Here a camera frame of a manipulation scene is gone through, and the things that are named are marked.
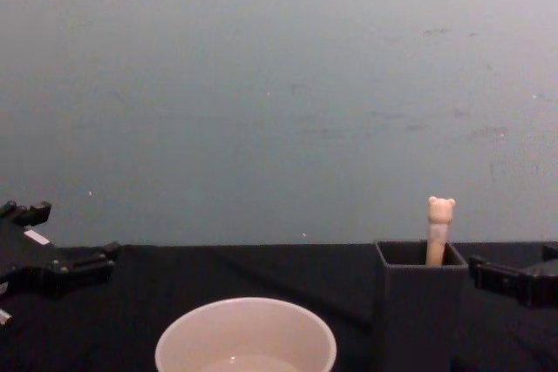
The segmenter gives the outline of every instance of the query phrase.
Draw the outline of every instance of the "black table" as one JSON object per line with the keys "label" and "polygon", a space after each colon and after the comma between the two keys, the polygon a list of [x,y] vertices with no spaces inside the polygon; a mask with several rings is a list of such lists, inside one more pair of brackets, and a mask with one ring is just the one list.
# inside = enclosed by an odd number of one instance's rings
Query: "black table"
{"label": "black table", "polygon": [[[457,247],[465,257],[514,266],[541,257],[541,243]],[[336,372],[368,372],[373,288],[369,245],[124,246],[109,283],[60,301],[34,294],[3,301],[15,321],[0,331],[0,370],[153,372],[157,341],[179,316],[223,298],[267,296],[328,322],[337,339]],[[558,370],[558,310],[522,308],[475,290],[468,278],[461,303],[453,370]]]}

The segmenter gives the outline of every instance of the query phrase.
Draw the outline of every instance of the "dark gray cup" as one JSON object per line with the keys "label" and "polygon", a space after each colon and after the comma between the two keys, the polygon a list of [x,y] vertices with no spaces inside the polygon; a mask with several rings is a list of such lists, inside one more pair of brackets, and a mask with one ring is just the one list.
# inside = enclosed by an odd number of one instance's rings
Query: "dark gray cup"
{"label": "dark gray cup", "polygon": [[446,244],[428,267],[426,240],[376,241],[372,320],[375,372],[448,372],[467,263]]}

